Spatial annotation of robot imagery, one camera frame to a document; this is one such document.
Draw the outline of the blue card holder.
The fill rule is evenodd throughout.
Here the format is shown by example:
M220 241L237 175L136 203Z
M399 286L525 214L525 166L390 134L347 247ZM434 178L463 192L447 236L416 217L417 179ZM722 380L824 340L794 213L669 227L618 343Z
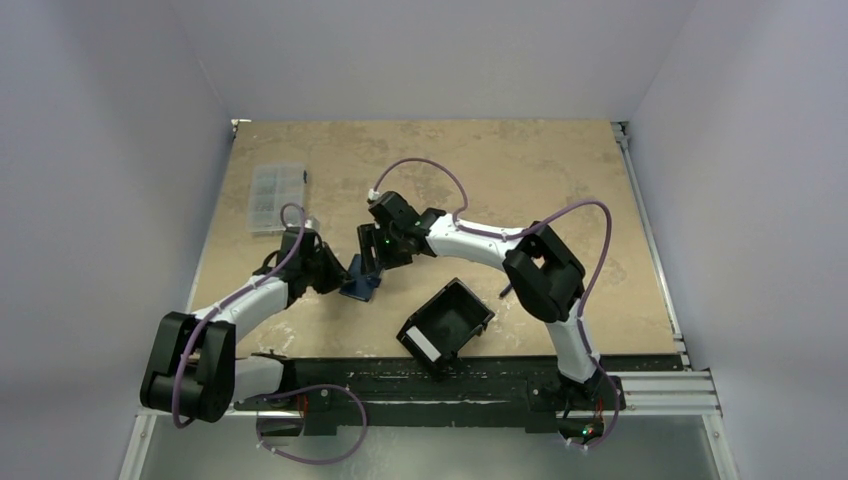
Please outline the blue card holder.
M348 268L348 273L351 275L352 280L343 285L339 289L339 293L348 298L367 303L373 299L377 288L382 282L383 269L381 266L378 266L374 272L363 274L361 267L361 255L355 254Z

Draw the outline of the black plastic tray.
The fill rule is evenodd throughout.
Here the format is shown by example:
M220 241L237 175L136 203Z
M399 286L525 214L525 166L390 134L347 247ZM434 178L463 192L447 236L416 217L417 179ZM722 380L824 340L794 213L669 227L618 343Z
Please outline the black plastic tray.
M454 278L406 319L396 339L434 380L441 381L458 365L460 350L480 336L494 316L482 299ZM417 326L441 352L435 363L407 339L406 331L412 326Z

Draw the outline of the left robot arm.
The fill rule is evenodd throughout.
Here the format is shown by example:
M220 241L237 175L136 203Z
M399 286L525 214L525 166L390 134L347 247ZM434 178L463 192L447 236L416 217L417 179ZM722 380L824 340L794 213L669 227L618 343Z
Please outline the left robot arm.
M351 277L311 227L289 227L244 285L191 313L170 312L159 323L143 380L142 406L171 414L183 428L214 423L235 402L260 396L284 409L297 399L298 382L279 354L238 357L237 344L271 317L291 308L307 290L328 294Z

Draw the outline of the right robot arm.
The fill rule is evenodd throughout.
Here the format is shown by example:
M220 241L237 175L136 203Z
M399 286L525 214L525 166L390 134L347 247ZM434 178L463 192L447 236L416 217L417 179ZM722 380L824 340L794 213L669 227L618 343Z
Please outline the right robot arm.
M467 260L504 273L524 310L547 328L557 358L561 398L620 409L620 387L602 367L584 310L598 278L547 220L525 229L462 222L443 210L417 212L395 191L370 191L373 220L359 226L363 269L409 265L419 255Z

